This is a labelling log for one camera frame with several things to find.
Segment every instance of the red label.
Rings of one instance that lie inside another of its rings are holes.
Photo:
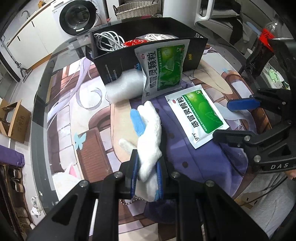
[[[262,30],[262,33],[261,33],[261,35],[260,35],[260,37],[259,37],[259,40],[267,47],[267,48],[269,48],[272,52],[274,51],[273,49],[272,49],[272,47],[269,45],[269,43],[268,43],[268,39],[274,39],[275,38],[275,36],[271,33],[271,32],[269,32],[266,28],[264,28],[263,30]]]
[[[133,46],[133,45],[137,45],[137,44],[143,44],[143,43],[147,43],[149,41],[144,40],[144,39],[133,39],[130,41],[127,41],[124,43],[125,46]]]

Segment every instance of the person's hand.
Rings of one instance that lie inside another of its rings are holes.
[[[296,169],[290,170],[290,171],[286,171],[285,174],[287,175],[287,177],[290,180],[292,180],[293,178],[296,178]]]

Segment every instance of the washing machine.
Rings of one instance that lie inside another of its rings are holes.
[[[72,37],[106,23],[102,0],[55,0],[52,13],[65,37]]]

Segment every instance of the screw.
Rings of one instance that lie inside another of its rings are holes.
[[[82,180],[79,182],[79,186],[81,186],[82,188],[86,187],[89,184],[89,182],[87,180]]]
[[[123,173],[122,172],[115,172],[114,173],[114,177],[115,178],[122,178],[123,177]]]
[[[245,137],[244,137],[244,140],[245,140],[245,141],[249,141],[250,139],[251,139],[250,136],[245,136]]]
[[[172,176],[173,178],[178,178],[178,177],[180,177],[180,173],[178,173],[178,172],[172,172],[172,173],[171,173],[171,176]]]
[[[208,187],[213,187],[214,185],[215,185],[215,183],[212,181],[212,180],[207,180],[206,182],[205,182],[205,184],[208,186]]]
[[[259,155],[256,155],[256,156],[254,156],[254,162],[260,162],[261,161],[261,156],[259,156]]]

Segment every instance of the cardboard box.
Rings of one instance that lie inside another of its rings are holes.
[[[31,112],[21,105],[21,101],[0,103],[0,133],[20,143],[25,142]]]

